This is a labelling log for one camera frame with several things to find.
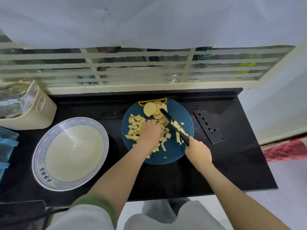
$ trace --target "green sleeve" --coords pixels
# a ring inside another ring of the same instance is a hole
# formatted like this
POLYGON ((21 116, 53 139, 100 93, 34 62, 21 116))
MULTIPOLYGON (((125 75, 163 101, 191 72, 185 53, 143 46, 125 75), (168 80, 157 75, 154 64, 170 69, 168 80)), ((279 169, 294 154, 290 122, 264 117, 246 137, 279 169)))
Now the green sleeve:
POLYGON ((110 216, 114 229, 117 227, 117 215, 115 209, 112 207, 110 202, 102 197, 101 195, 97 194, 85 194, 81 197, 77 198, 76 201, 70 206, 70 208, 75 207, 81 204, 89 204, 101 207, 104 209, 110 216))

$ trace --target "white bowl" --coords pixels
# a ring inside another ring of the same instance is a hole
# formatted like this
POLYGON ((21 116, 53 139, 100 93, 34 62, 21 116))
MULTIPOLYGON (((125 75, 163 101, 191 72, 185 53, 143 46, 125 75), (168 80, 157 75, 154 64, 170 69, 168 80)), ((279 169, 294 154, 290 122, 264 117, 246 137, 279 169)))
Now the white bowl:
POLYGON ((88 182, 102 167, 109 138, 97 121, 76 117, 52 127, 32 158, 36 181, 46 189, 67 191, 88 182))

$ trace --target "beige plastic basket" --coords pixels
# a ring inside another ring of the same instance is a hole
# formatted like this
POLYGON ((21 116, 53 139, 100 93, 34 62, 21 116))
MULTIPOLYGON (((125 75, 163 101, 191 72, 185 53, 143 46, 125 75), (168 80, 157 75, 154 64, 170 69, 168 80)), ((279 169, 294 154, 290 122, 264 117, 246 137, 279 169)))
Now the beige plastic basket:
POLYGON ((39 87, 31 108, 16 118, 0 119, 0 126, 12 130, 44 129, 52 124, 56 104, 39 87))

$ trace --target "yellow cutting board handle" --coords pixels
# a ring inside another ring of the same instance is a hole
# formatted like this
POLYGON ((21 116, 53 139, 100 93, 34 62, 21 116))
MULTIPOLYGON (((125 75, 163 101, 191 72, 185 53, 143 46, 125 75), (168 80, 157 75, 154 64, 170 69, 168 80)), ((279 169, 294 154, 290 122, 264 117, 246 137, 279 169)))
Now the yellow cutting board handle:
POLYGON ((167 102, 167 97, 165 97, 165 98, 160 98, 160 99, 155 99, 155 100, 138 101, 138 104, 139 104, 140 106, 145 106, 146 103, 148 103, 148 102, 154 102, 154 101, 161 101, 162 103, 166 103, 166 102, 167 102))

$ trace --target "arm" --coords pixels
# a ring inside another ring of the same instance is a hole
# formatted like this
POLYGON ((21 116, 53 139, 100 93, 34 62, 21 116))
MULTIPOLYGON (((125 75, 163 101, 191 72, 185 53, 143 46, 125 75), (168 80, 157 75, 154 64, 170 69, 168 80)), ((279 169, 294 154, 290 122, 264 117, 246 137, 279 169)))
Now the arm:
POLYGON ((106 198, 114 207, 117 219, 128 200, 141 165, 159 143, 160 133, 160 124, 148 120, 143 125, 140 141, 113 165, 88 192, 106 198))
POLYGON ((189 137, 185 153, 196 169, 210 184, 235 230, 290 230, 271 212, 242 192, 212 164, 209 148, 189 137))

